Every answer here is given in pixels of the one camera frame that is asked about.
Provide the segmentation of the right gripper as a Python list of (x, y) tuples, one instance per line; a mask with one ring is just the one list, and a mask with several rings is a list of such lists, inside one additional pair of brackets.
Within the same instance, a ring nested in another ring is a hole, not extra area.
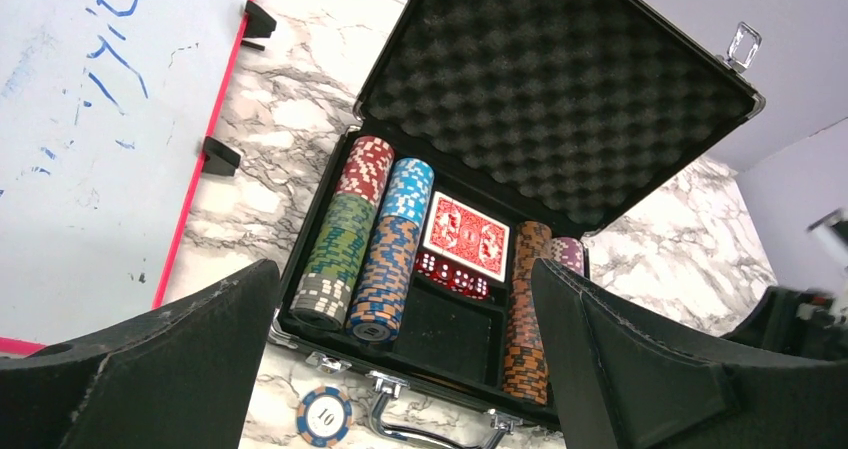
[(809, 359), (847, 358), (847, 311), (818, 289), (770, 286), (752, 312), (723, 335), (735, 343)]

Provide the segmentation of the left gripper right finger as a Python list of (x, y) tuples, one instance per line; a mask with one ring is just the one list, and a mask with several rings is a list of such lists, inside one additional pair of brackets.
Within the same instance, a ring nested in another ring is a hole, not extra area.
[(531, 288), (570, 448), (843, 448), (847, 358), (687, 327), (540, 259)]

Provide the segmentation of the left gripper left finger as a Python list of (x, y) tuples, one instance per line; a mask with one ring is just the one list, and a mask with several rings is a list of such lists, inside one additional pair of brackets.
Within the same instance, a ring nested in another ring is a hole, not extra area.
[(235, 448), (281, 293), (257, 261), (175, 302), (1, 363), (5, 448)]

